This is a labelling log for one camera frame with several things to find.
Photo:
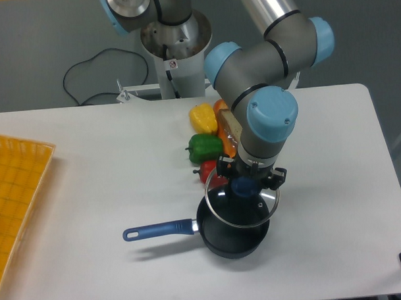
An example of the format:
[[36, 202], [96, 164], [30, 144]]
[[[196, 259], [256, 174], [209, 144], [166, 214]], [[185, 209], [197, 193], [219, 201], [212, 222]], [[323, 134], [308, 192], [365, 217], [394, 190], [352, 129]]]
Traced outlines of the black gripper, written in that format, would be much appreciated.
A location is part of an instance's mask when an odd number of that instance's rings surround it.
[[244, 162], [240, 157], [234, 160], [226, 155], [220, 155], [216, 161], [216, 173], [218, 177], [226, 178], [250, 178], [262, 180], [266, 178], [266, 186], [269, 189], [279, 189], [286, 180], [287, 169], [273, 168], [272, 166], [261, 166], [258, 162]]

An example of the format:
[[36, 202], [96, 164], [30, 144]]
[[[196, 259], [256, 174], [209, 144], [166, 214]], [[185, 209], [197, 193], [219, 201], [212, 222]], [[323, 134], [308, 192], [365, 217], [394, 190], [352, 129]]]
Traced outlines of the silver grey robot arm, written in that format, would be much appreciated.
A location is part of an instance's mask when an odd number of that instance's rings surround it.
[[332, 55], [328, 22], [306, 18], [293, 0], [242, 0], [263, 41], [246, 50], [231, 41], [210, 49], [210, 23], [192, 0], [100, 1], [119, 34], [140, 31], [163, 98], [202, 96], [210, 82], [228, 105], [242, 133], [235, 158], [219, 159], [217, 173], [279, 189], [286, 170], [274, 164], [293, 131], [298, 106], [276, 83]]

